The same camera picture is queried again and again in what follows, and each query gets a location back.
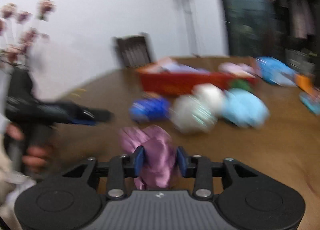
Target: light blue cloth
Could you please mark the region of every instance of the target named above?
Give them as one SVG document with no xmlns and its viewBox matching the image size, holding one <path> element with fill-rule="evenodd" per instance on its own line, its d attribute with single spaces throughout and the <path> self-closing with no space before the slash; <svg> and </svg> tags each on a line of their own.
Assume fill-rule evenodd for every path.
<svg viewBox="0 0 320 230">
<path fill-rule="evenodd" d="M 312 99 L 312 97 L 306 92 L 302 92 L 299 95 L 301 102 L 315 115 L 320 115 L 320 103 Z"/>
<path fill-rule="evenodd" d="M 265 104 L 248 91 L 234 88 L 225 91 L 227 100 L 222 117 L 239 127 L 259 127 L 269 116 Z"/>
</svg>

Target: purple fabric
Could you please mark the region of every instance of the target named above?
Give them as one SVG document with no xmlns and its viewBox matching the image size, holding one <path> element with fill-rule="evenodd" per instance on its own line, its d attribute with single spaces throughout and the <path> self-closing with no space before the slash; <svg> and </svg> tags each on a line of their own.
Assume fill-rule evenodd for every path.
<svg viewBox="0 0 320 230">
<path fill-rule="evenodd" d="M 140 177 L 134 182 L 137 189 L 167 188 L 174 172 L 176 150 L 171 145 L 170 135 L 159 126 L 152 125 L 143 130 L 126 127 L 120 131 L 121 147 L 131 154 L 142 145 L 146 160 Z"/>
<path fill-rule="evenodd" d="M 231 62 L 225 62 L 219 66 L 219 71 L 225 72 L 225 73 L 237 73 L 237 72 L 244 71 L 250 74 L 254 74 L 253 68 L 243 63 L 237 65 Z"/>
<path fill-rule="evenodd" d="M 196 69 L 190 66 L 179 64 L 177 62 L 164 64 L 162 65 L 162 69 L 165 72 L 171 72 L 171 73 L 210 73 L 210 71 L 206 69 L 203 69 L 203 68 Z"/>
</svg>

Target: finger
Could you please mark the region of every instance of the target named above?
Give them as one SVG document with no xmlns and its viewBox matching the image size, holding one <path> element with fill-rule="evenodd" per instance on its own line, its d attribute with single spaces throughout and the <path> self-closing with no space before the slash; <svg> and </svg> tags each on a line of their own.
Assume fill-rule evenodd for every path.
<svg viewBox="0 0 320 230">
<path fill-rule="evenodd" d="M 29 167 L 45 167 L 47 165 L 47 161 L 38 157 L 32 156 L 23 156 L 22 161 Z"/>
<path fill-rule="evenodd" d="M 18 141 L 21 141 L 24 138 L 22 131 L 12 123 L 7 126 L 7 134 Z"/>
<path fill-rule="evenodd" d="M 38 158 L 49 158 L 51 154 L 50 147 L 38 147 L 38 146 L 31 146 L 28 148 L 27 153 L 30 156 L 38 157 Z"/>
<path fill-rule="evenodd" d="M 42 171 L 42 168 L 41 167 L 29 167 L 29 170 L 33 173 L 39 173 Z"/>
</svg>

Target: table surface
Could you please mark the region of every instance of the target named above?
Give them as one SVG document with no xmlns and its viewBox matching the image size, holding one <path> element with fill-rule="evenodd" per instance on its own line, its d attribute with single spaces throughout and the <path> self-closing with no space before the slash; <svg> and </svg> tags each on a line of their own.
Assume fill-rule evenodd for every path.
<svg viewBox="0 0 320 230">
<path fill-rule="evenodd" d="M 214 58 L 185 58 L 180 62 L 193 67 L 215 69 L 221 61 Z M 121 154 L 119 129 L 137 126 L 128 115 L 132 102 L 141 97 L 134 70 L 115 71 L 83 88 L 86 91 L 74 91 L 67 98 L 88 107 L 108 109 L 115 114 L 115 119 L 96 127 L 60 125 L 58 160 L 65 166 L 84 157 L 107 161 Z M 271 113 L 271 117 L 259 129 L 237 128 L 219 120 L 208 134 L 182 135 L 169 121 L 155 124 L 171 135 L 175 146 L 182 145 L 189 154 L 205 155 L 212 161 L 233 157 L 294 188 L 306 201 L 306 213 L 299 229 L 318 230 L 320 117 L 311 114 L 299 101 L 299 93 L 298 88 L 283 88 L 259 81 L 255 94 Z M 191 190 L 193 181 L 181 178 L 174 188 Z M 222 191 L 219 179 L 214 179 L 214 187 L 215 193 Z"/>
</svg>

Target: white ball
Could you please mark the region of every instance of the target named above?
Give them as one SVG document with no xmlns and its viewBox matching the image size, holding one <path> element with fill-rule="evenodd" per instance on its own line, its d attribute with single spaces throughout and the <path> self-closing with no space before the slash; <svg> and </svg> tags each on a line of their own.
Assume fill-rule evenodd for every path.
<svg viewBox="0 0 320 230">
<path fill-rule="evenodd" d="M 182 133 L 209 132 L 216 118 L 194 96 L 180 96 L 171 109 L 171 121 Z"/>
<path fill-rule="evenodd" d="M 212 115 L 215 117 L 221 116 L 226 100 L 226 96 L 221 89 L 212 84 L 201 84 L 194 86 L 193 94 L 210 109 Z"/>
</svg>

